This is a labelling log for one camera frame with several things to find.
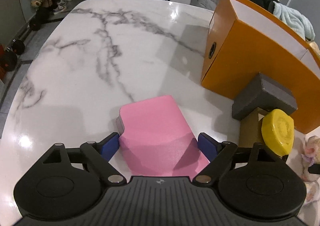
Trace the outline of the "pink foam pad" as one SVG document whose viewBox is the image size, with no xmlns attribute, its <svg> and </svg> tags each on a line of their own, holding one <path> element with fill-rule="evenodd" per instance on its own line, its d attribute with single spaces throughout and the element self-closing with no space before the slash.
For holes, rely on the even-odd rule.
<svg viewBox="0 0 320 226">
<path fill-rule="evenodd" d="M 120 149 L 134 176 L 193 178 L 209 163 L 170 95 L 122 106 L 117 122 Z"/>
</svg>

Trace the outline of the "yellow tape measure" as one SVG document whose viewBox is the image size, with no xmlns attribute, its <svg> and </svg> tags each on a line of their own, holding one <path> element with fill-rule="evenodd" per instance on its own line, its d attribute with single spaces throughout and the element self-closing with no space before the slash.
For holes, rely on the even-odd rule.
<svg viewBox="0 0 320 226">
<path fill-rule="evenodd" d="M 289 155 L 294 141 L 294 120 L 284 111 L 274 109 L 262 119 L 264 143 L 278 156 Z"/>
</svg>

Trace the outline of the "dark grey box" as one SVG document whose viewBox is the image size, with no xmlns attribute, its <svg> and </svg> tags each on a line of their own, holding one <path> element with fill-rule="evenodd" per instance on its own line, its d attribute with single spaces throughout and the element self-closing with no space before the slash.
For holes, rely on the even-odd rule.
<svg viewBox="0 0 320 226">
<path fill-rule="evenodd" d="M 267 112 L 280 109 L 291 115 L 298 109 L 291 90 L 265 74 L 257 74 L 238 94 L 232 105 L 232 118 L 241 121 L 256 108 Z"/>
</svg>

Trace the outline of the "crochet bunny doll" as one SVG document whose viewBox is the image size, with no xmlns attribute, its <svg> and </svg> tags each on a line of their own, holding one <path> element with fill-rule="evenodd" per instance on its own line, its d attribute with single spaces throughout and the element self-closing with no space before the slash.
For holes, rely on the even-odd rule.
<svg viewBox="0 0 320 226">
<path fill-rule="evenodd" d="M 319 165 L 319 137 L 311 136 L 303 145 L 302 180 L 306 186 L 306 198 L 304 205 L 319 201 L 319 175 L 309 172 L 312 165 Z"/>
</svg>

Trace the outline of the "orange storage box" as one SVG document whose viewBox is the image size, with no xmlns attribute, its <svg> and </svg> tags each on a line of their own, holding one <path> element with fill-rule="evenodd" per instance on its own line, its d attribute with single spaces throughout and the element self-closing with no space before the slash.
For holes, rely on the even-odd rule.
<svg viewBox="0 0 320 226">
<path fill-rule="evenodd" d="M 234 99 L 259 73 L 289 89 L 295 127 L 319 127 L 319 55 L 291 28 L 249 0 L 219 0 L 207 37 L 201 85 Z"/>
</svg>

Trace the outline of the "light blue fleece blanket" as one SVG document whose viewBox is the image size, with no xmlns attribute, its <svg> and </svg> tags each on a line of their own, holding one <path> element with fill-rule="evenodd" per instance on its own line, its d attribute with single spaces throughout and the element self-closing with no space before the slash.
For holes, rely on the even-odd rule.
<svg viewBox="0 0 320 226">
<path fill-rule="evenodd" d="M 279 2 L 273 2 L 273 15 L 289 26 L 304 40 L 315 40 L 315 32 L 311 21 L 298 10 L 287 7 Z"/>
</svg>

